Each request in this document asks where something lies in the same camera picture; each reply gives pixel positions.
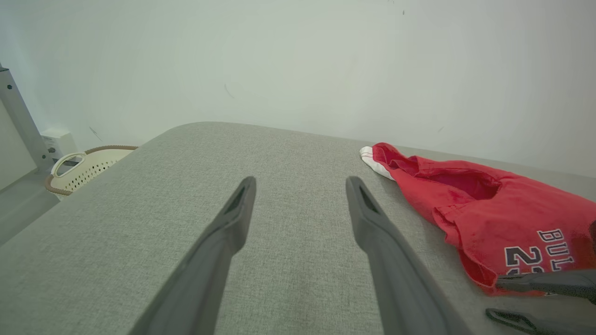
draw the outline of wall outlet box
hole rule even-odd
[[[67,154],[78,152],[73,135],[64,129],[48,129],[41,132],[41,137],[48,149],[48,155],[53,159],[60,159]]]

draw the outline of floor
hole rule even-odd
[[[31,173],[0,191],[0,247],[60,202],[45,189],[48,174],[49,171]]]

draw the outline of basket handle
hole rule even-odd
[[[85,160],[85,156],[87,156],[87,154],[86,153],[72,153],[72,154],[65,155],[61,159],[58,159],[56,164],[54,164],[54,166],[52,167],[52,176],[54,176],[54,178],[60,178],[60,177],[64,176],[65,174],[69,173],[72,169],[69,169],[68,171],[66,171],[58,176],[58,168],[60,166],[62,166],[62,164],[64,164],[64,162],[66,162],[67,160],[71,159],[72,157],[76,157],[76,156],[82,156],[83,160]]]

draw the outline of brown basket rim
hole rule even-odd
[[[94,153],[96,151],[108,150],[108,149],[120,149],[120,150],[131,150],[132,151],[132,150],[137,149],[137,148],[138,147],[135,147],[133,145],[104,145],[102,147],[97,147],[97,148],[89,149],[89,150],[85,151],[85,153],[88,155],[88,154]],[[45,189],[46,190],[48,190],[48,191],[50,191],[52,193],[59,194],[61,196],[69,196],[69,195],[72,194],[72,191],[64,191],[64,190],[61,190],[59,188],[53,187],[52,184],[51,184],[52,183],[52,179],[54,179],[54,176],[52,176],[51,174],[45,178],[45,183],[44,184],[45,184]]]

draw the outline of white wall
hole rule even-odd
[[[221,120],[596,176],[596,1],[0,3],[2,65],[81,149]]]

